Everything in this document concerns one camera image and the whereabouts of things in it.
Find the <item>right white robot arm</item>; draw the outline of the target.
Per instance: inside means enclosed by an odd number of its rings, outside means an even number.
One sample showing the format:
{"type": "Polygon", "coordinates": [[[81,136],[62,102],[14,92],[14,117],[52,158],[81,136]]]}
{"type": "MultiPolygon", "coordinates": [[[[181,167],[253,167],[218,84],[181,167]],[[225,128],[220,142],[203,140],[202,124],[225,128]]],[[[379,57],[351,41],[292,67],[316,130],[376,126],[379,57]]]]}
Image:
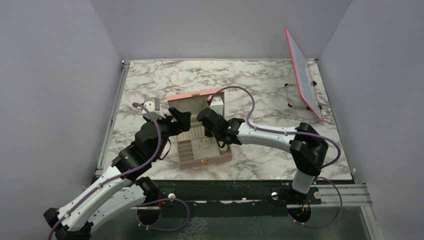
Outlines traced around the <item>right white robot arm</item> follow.
{"type": "Polygon", "coordinates": [[[309,196],[313,181],[321,173],[329,148],[328,143],[308,123],[297,127],[249,125],[241,118],[225,118],[209,107],[196,117],[208,137],[225,145],[259,145],[290,153],[297,168],[289,199],[300,204],[309,196]]]}

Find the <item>pink jewelry box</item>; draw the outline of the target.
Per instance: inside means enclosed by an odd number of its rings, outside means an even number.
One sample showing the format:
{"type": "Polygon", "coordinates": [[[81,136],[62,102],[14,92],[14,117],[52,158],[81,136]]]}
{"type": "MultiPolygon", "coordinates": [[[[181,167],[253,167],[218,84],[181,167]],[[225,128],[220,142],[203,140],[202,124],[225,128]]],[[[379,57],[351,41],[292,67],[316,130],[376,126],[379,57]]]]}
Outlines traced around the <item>pink jewelry box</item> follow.
{"type": "Polygon", "coordinates": [[[167,96],[169,107],[180,112],[191,112],[190,130],[176,137],[178,164],[181,169],[221,164],[233,158],[231,147],[219,147],[214,137],[206,136],[205,128],[197,120],[197,115],[210,106],[208,98],[219,90],[212,88],[167,96]]]}

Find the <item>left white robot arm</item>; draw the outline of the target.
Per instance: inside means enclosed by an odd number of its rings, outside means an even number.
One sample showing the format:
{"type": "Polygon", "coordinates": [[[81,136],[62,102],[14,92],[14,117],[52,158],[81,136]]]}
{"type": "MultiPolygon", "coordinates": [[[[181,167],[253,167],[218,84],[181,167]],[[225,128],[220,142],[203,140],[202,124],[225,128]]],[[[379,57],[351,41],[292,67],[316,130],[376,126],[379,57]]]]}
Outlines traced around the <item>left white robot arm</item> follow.
{"type": "Polygon", "coordinates": [[[43,217],[51,230],[48,239],[88,240],[110,218],[131,207],[158,205],[158,186],[143,174],[161,158],[169,138],[187,132],[192,114],[175,107],[161,115],[142,105],[145,123],[105,172],[70,203],[49,208],[43,217]]]}

